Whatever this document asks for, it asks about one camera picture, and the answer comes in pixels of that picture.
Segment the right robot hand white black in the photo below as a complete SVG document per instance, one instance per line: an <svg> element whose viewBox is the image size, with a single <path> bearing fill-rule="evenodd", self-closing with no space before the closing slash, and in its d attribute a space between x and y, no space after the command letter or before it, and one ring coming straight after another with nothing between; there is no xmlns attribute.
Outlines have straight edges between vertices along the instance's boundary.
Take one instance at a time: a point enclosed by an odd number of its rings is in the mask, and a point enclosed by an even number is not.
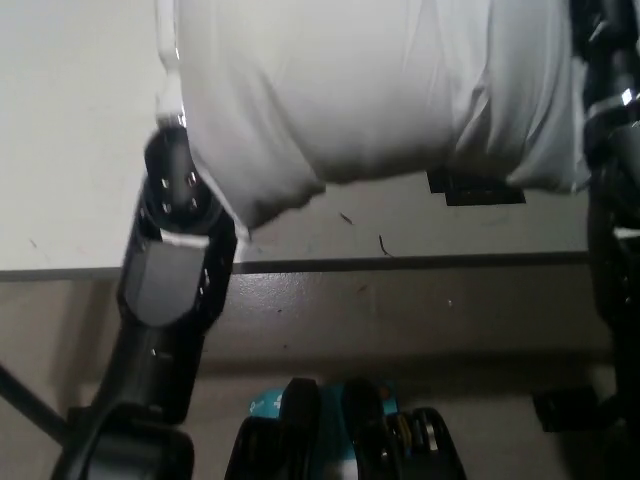
<svg viewBox="0 0 640 480"><path fill-rule="evenodd" d="M639 94L639 25L632 0L569 3L574 53L586 64L584 109Z"/></svg>

